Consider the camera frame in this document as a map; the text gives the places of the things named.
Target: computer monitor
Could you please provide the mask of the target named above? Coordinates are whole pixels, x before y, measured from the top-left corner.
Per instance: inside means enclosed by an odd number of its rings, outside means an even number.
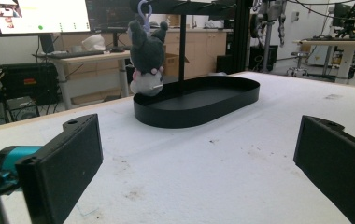
[[[351,11],[351,6],[342,3],[334,4],[334,18],[332,21],[332,26],[343,27],[344,26],[343,20],[344,18],[348,19],[350,11]]]
[[[85,0],[0,0],[0,36],[90,32]]]
[[[97,33],[124,33],[130,21],[143,19],[130,8],[129,0],[85,0],[90,29]]]

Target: stool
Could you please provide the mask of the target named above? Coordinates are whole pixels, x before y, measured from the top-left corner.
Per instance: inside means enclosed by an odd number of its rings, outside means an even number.
[[[308,76],[308,72],[306,71],[306,68],[301,67],[301,61],[303,58],[308,57],[309,53],[308,52],[293,52],[291,54],[292,56],[297,57],[298,62],[297,62],[297,67],[291,67],[286,71],[286,75],[291,75],[292,77],[297,77],[297,72],[302,73],[302,76]]]

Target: white table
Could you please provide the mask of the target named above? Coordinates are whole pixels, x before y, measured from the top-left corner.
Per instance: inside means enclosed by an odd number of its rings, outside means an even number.
[[[66,79],[66,73],[64,72],[64,66],[73,65],[73,64],[85,64],[85,63],[100,63],[100,62],[111,62],[118,61],[119,64],[119,72],[117,76],[114,76],[113,79],[114,86],[104,86],[106,83],[102,83],[102,79],[96,80],[96,77],[86,78],[85,80],[81,80],[84,82],[84,88],[82,88],[82,94],[93,93],[94,91],[102,91],[102,87],[107,89],[111,89],[113,87],[121,87],[121,95],[122,97],[127,97],[129,95],[129,87],[127,81],[127,73],[125,69],[125,59],[130,58],[130,51],[126,50],[121,53],[108,53],[102,55],[93,55],[93,56],[85,56],[85,57],[77,57],[77,58],[69,58],[69,59],[52,59],[51,61],[56,67],[58,72],[59,86],[61,87],[62,97],[64,99],[64,108],[71,109],[72,103],[71,98],[75,95],[70,93],[69,84],[72,81]],[[97,86],[98,88],[91,91],[89,86]]]
[[[337,76],[335,78],[336,83],[349,84],[348,73],[351,66],[351,62],[355,52],[355,40],[300,40],[294,41],[303,45],[321,45],[321,46],[338,46],[343,50],[343,57],[341,59],[340,68],[338,69]]]
[[[242,73],[258,102],[201,126],[135,119],[132,97],[0,126],[0,150],[44,145],[62,124],[97,113],[104,161],[65,223],[349,223],[296,167],[303,115],[355,136],[355,87]],[[30,223],[20,192],[3,197],[11,223]]]

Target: oval black tray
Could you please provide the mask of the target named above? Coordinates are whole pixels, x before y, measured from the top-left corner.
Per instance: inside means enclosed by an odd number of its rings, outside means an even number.
[[[156,96],[134,96],[136,118],[160,128],[207,123],[259,99],[260,84],[242,77],[198,77],[163,85]]]

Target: plush toy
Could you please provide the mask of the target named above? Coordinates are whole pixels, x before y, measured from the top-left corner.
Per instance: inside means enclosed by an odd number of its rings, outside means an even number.
[[[158,94],[163,88],[163,60],[168,25],[161,22],[160,29],[148,35],[138,21],[129,23],[128,34],[132,41],[131,62],[135,68],[131,91],[147,96]]]

